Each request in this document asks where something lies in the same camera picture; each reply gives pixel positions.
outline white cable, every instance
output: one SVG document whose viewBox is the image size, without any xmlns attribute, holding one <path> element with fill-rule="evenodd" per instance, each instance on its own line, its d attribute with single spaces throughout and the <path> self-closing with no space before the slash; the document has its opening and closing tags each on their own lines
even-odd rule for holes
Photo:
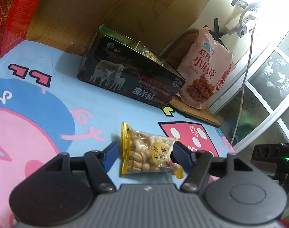
<svg viewBox="0 0 289 228">
<path fill-rule="evenodd" d="M 256 8 L 260 4 L 261 4 L 261 1 L 249 3 L 248 6 L 244 9 L 244 11 L 241 13 L 241 16 L 240 16 L 240 27 L 241 28 L 243 27 L 243 18 L 244 18 L 244 15 L 247 13 L 247 11 L 249 11 L 252 8 Z"/>
<path fill-rule="evenodd" d="M 252 29 L 252 33 L 251 33 L 249 59 L 248 59 L 247 69 L 246 69 L 246 72 L 245 72 L 245 77 L 244 77 L 243 84 L 242 84 L 242 88 L 241 88 L 241 105 L 240 105 L 240 110 L 239 110 L 239 113 L 238 113 L 238 120 L 237 120 L 237 122 L 236 122 L 236 126 L 235 126 L 235 129 L 234 129 L 234 133 L 233 133 L 233 137 L 232 137 L 232 141 L 231 141 L 231 146 L 233 145 L 233 141 L 234 141 L 234 138 L 235 138 L 235 134 L 236 134 L 236 131 L 237 131 L 237 129 L 238 129 L 238 123 L 239 123 L 239 120 L 240 120 L 240 118 L 241 118 L 241 111 L 242 111 L 243 102 L 244 102 L 245 83 L 246 83 L 247 74 L 248 74 L 249 67 L 250 67 L 250 61 L 251 61 L 251 55 L 252 55 L 252 45 L 253 45 L 253 35 L 254 35 L 254 30 L 255 30 L 255 26 L 256 26 L 257 19 L 258 19 L 258 16 L 256 16 L 256 18 L 255 18 L 255 23 L 254 23 L 254 26 L 253 26 L 253 29 Z"/>
<path fill-rule="evenodd" d="M 245 13 L 247 13 L 247 11 L 249 11 L 251 8 L 249 6 L 247 6 L 244 11 L 241 13 L 241 16 L 240 16 L 240 27 L 242 28 L 243 27 L 243 18 L 244 18 L 244 15 Z"/>
</svg>

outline black box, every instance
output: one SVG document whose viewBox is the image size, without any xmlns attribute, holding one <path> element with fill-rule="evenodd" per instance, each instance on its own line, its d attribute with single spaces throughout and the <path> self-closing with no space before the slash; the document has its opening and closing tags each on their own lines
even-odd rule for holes
<svg viewBox="0 0 289 228">
<path fill-rule="evenodd" d="M 186 82 L 142 43 L 103 25 L 83 57 L 78 79 L 159 108 Z"/>
</svg>

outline lamb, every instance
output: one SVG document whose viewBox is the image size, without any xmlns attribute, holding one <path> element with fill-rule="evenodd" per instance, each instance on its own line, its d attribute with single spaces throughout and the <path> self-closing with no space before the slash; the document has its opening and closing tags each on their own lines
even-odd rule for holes
<svg viewBox="0 0 289 228">
<path fill-rule="evenodd" d="M 105 72 L 105 69 L 109 69 L 110 71 L 114 71 L 114 73 L 110 76 L 110 78 L 108 79 L 108 81 L 106 82 L 106 86 L 108 86 L 110 84 L 111 81 L 114 81 L 115 78 L 116 78 L 116 74 L 119 73 L 119 74 L 122 74 L 122 71 L 124 69 L 126 69 L 127 67 L 124 67 L 122 64 L 114 64 L 110 61 L 107 61 L 107 60 L 101 60 L 96 68 L 95 68 L 95 71 L 96 70 L 100 70 L 100 71 L 104 71 Z"/>
<path fill-rule="evenodd" d="M 110 89 L 111 89 L 114 85 L 115 85 L 115 86 L 114 86 L 114 90 L 116 89 L 116 87 L 118 87 L 118 91 L 122 88 L 122 86 L 123 86 L 123 84 L 124 84 L 124 82 L 125 82 L 125 79 L 124 79 L 124 78 L 121 78 L 120 76 L 121 76 L 120 73 L 117 73 L 117 74 L 116 74 L 115 80 L 114 80 L 112 86 L 110 87 Z"/>
<path fill-rule="evenodd" d="M 95 83 L 96 79 L 98 77 L 101 78 L 100 80 L 100 84 L 99 86 L 101 86 L 101 84 L 103 83 L 103 81 L 107 80 L 106 82 L 108 82 L 110 75 L 113 73 L 114 71 L 110 71 L 108 69 L 106 69 L 106 72 L 103 72 L 101 70 L 95 70 L 94 74 L 91 76 L 91 78 L 89 79 L 90 83 Z"/>
<path fill-rule="evenodd" d="M 122 64 L 114 64 L 114 63 L 107 61 L 107 60 L 101 60 L 97 64 L 95 71 L 101 70 L 101 71 L 105 72 L 105 69 L 109 69 L 110 71 L 116 71 L 117 73 L 122 74 L 122 71 L 126 68 L 127 67 L 124 67 Z"/>
</svg>

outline yellow packaging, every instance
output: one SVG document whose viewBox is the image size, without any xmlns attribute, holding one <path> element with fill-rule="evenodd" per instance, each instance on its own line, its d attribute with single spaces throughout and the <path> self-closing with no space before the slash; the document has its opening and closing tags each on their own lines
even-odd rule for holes
<svg viewBox="0 0 289 228">
<path fill-rule="evenodd" d="M 170 158 L 176 141 L 177 138 L 135 131 L 122 122 L 121 174 L 171 171 L 178 179 L 183 178 L 182 167 L 173 163 Z"/>
</svg>

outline blue bedsheet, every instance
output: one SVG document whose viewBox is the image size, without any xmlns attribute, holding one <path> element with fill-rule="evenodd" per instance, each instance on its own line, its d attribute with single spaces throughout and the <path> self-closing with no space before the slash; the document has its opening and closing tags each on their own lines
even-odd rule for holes
<svg viewBox="0 0 289 228">
<path fill-rule="evenodd" d="M 232 151 L 219 128 L 179 112 L 164 112 L 77 79 L 81 57 L 23 41 L 0 59 L 0 228 L 13 225 L 11 190 L 59 152 L 103 150 L 119 140 L 124 121 L 135 130 L 178 136 L 192 150 L 225 157 Z M 108 173 L 122 183 L 182 181 L 169 173 L 119 177 L 120 159 Z"/>
</svg>

